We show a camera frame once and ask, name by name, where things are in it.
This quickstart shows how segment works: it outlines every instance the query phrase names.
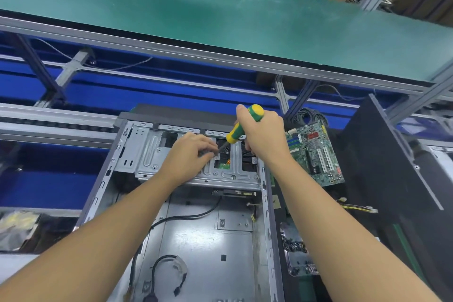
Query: person's right arm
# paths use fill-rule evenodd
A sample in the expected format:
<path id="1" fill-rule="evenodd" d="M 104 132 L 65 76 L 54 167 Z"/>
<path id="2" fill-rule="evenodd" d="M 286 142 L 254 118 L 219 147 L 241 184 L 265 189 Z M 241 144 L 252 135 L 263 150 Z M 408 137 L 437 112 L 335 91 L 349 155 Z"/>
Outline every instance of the person's right arm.
<path id="1" fill-rule="evenodd" d="M 402 261 L 345 211 L 291 157 L 283 120 L 265 111 L 237 119 L 247 142 L 277 179 L 286 205 L 335 302 L 439 301 Z"/>

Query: green circuit board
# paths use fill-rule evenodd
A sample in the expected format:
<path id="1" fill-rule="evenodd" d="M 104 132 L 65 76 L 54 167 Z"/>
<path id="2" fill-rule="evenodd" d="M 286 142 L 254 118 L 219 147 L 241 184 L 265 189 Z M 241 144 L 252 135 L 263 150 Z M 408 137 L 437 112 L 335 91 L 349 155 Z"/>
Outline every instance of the green circuit board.
<path id="1" fill-rule="evenodd" d="M 319 185 L 344 182 L 337 157 L 321 121 L 289 130 L 286 140 L 293 158 Z"/>

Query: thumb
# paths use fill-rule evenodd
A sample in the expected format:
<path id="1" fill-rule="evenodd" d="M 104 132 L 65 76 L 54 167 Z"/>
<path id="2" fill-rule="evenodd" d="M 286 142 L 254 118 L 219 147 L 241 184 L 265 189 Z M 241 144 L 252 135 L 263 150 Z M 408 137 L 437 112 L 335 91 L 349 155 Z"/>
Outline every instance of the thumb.
<path id="1" fill-rule="evenodd" d="M 247 108 L 242 104 L 236 106 L 236 117 L 245 132 L 247 132 L 247 130 L 253 127 L 256 123 L 252 115 L 250 115 L 249 110 L 247 110 Z"/>
<path id="2" fill-rule="evenodd" d="M 209 160 L 211 160 L 214 156 L 216 156 L 213 152 L 208 152 L 203 154 L 201 157 L 198 158 L 198 161 L 200 162 L 201 167 L 203 168 Z"/>

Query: screwdriver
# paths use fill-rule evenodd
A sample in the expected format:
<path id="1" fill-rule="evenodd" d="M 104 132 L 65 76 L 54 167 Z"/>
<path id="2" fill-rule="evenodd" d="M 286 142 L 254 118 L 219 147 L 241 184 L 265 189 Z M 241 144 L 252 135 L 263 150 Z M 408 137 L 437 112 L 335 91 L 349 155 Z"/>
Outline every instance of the screwdriver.
<path id="1" fill-rule="evenodd" d="M 249 113 L 250 115 L 252 115 L 253 119 L 256 121 L 256 122 L 259 122 L 261 121 L 261 119 L 263 118 L 264 116 L 264 109 L 261 105 L 258 105 L 258 104 L 253 104 L 252 106 L 250 106 L 249 108 L 247 108 L 247 110 L 249 110 Z M 219 151 L 223 150 L 224 148 L 226 148 L 229 144 L 234 144 L 237 142 L 237 140 L 242 136 L 244 135 L 244 129 L 242 128 L 242 126 L 238 123 L 236 123 L 234 125 L 234 128 L 233 130 L 231 130 L 227 135 L 226 135 L 226 142 L 219 148 Z"/>

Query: person's left hand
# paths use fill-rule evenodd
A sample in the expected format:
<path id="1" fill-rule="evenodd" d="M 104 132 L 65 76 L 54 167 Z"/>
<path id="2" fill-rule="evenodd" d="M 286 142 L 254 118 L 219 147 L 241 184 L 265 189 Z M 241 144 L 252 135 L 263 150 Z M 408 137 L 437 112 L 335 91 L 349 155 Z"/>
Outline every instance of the person's left hand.
<path id="1" fill-rule="evenodd" d="M 201 151 L 209 152 L 199 157 Z M 217 152 L 218 146 L 213 140 L 188 132 L 173 144 L 158 175 L 177 187 L 194 178 Z"/>

